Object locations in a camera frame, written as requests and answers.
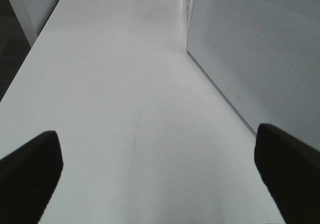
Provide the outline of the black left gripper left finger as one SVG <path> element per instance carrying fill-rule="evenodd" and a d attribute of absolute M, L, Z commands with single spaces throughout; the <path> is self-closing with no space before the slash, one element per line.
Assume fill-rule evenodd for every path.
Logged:
<path fill-rule="evenodd" d="M 1 223 L 38 223 L 64 166 L 57 133 L 39 134 L 0 163 Z"/>

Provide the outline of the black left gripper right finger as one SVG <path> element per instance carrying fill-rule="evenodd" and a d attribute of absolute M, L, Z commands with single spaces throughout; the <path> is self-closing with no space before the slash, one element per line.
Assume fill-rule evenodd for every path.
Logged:
<path fill-rule="evenodd" d="M 254 162 L 285 223 L 319 223 L 320 152 L 274 125 L 257 131 Z"/>

